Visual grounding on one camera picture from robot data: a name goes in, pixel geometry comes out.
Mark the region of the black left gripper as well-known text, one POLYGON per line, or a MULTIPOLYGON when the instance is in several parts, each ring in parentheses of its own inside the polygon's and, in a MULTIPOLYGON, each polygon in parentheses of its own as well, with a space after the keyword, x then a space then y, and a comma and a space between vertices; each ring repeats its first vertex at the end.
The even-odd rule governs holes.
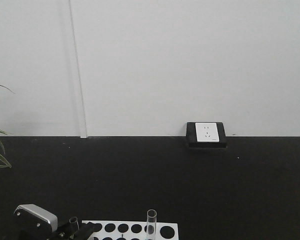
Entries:
POLYGON ((19 223, 20 240, 87 240, 95 232, 95 224, 83 223, 78 231, 70 228, 69 220, 51 232, 47 226, 36 227, 35 221, 26 219, 19 223))

